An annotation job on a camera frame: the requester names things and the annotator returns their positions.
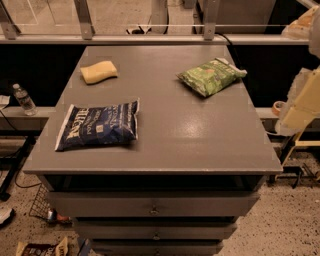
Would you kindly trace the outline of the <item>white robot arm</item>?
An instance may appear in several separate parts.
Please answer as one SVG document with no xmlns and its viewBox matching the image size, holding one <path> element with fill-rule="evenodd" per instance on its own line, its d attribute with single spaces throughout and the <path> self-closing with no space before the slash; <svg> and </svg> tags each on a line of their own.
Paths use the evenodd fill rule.
<svg viewBox="0 0 320 256">
<path fill-rule="evenodd" d="M 287 25 L 281 35 L 291 39 L 308 39 L 309 52 L 320 58 L 320 6 L 310 8 Z M 280 135 L 292 136 L 306 128 L 319 114 L 320 68 L 302 68 L 289 89 L 275 130 Z"/>
</svg>

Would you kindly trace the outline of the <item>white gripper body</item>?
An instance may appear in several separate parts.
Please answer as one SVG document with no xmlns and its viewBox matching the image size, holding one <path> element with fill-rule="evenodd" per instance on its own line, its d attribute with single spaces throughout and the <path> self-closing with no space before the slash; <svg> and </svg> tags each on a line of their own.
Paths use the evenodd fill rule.
<svg viewBox="0 0 320 256">
<path fill-rule="evenodd" d="M 292 136 L 305 129 L 320 116 L 320 68 L 302 68 L 294 78 L 281 108 L 275 131 Z"/>
</svg>

